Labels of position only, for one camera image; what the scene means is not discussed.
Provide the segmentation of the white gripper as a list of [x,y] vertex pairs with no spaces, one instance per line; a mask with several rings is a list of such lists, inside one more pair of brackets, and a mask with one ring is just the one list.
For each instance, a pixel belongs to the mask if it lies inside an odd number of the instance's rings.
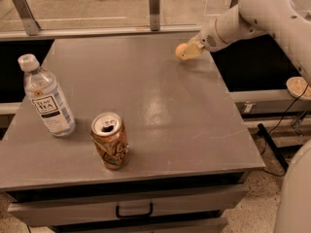
[[212,19],[186,43],[187,46],[184,49],[186,60],[200,56],[204,50],[215,52],[228,46],[228,43],[222,40],[217,33],[216,22],[215,19]]

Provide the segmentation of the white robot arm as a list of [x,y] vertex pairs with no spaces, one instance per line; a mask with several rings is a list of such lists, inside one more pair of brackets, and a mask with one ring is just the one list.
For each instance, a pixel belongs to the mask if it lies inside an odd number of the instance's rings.
[[[262,57],[273,69],[292,64],[311,84],[311,23],[294,9],[292,0],[238,0],[225,13],[212,19],[175,54],[182,60],[215,52],[231,44],[268,35],[281,52]],[[274,233],[311,233],[311,141],[294,155],[283,180]]]

